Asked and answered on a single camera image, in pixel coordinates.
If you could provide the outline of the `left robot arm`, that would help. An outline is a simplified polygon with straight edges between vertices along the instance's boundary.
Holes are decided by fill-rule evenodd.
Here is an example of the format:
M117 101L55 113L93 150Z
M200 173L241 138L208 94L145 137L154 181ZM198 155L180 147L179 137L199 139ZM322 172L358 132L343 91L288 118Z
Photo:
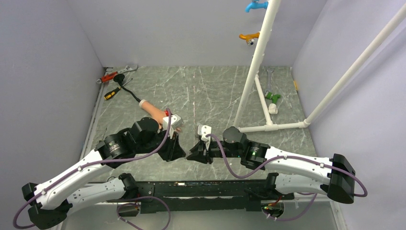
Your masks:
M109 200L132 201L140 196L140 188L130 173L100 185L87 186L95 177L120 165L157 153L164 161L186 155L179 144L176 129L183 120L167 116L162 125L144 117L131 127L108 135L82 160L58 176L41 184L22 187L32 225L46 230L63 222L68 215L93 204Z

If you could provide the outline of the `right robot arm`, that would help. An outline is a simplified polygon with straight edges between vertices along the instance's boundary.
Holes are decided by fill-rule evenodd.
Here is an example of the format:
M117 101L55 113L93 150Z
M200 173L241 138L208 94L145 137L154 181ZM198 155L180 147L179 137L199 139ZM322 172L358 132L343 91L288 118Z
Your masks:
M326 195L333 201L352 204L355 198L355 170L341 154L331 158L310 157L251 141L236 127L223 132L220 141L209 126L198 131L199 141L190 150L189 161L211 164L214 158L239 158L252 171L268 171L264 194L270 199L290 193Z

